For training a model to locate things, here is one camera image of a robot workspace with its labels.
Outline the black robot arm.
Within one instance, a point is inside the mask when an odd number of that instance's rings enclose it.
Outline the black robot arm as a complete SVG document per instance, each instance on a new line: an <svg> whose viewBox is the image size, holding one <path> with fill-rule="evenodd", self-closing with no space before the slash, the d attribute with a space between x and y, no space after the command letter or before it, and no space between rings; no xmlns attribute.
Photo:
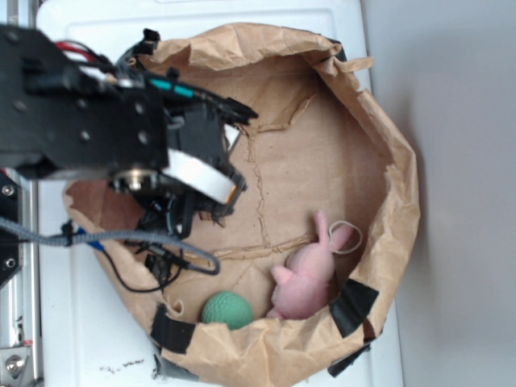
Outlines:
<svg viewBox="0 0 516 387"><path fill-rule="evenodd" d="M193 216L220 220L246 189L230 155L256 113L141 65L158 32L111 62L83 60L36 29L1 27L1 165L31 180L105 180L144 210L144 226L189 236Z"/></svg>

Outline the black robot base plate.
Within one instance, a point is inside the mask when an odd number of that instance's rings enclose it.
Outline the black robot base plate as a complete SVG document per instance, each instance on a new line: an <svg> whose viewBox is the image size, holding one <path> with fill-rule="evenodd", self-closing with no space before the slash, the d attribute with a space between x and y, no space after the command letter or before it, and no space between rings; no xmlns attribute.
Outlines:
<svg viewBox="0 0 516 387"><path fill-rule="evenodd" d="M19 186L1 170L1 217L19 223ZM19 237L1 229L1 288L20 269Z"/></svg>

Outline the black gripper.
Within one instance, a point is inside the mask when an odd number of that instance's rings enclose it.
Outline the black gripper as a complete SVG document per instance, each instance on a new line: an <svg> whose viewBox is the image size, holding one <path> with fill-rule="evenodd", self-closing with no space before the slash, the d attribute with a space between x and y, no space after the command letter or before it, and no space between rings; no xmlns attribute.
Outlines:
<svg viewBox="0 0 516 387"><path fill-rule="evenodd" d="M115 192L132 194L144 208L139 228L186 239L195 214L208 214L215 221L232 214L247 186L230 156L239 125L247 125L257 113L180 81L177 72L160 76L117 68L114 79L119 88L156 91L163 103L167 165L159 171L121 172L110 182Z"/></svg>

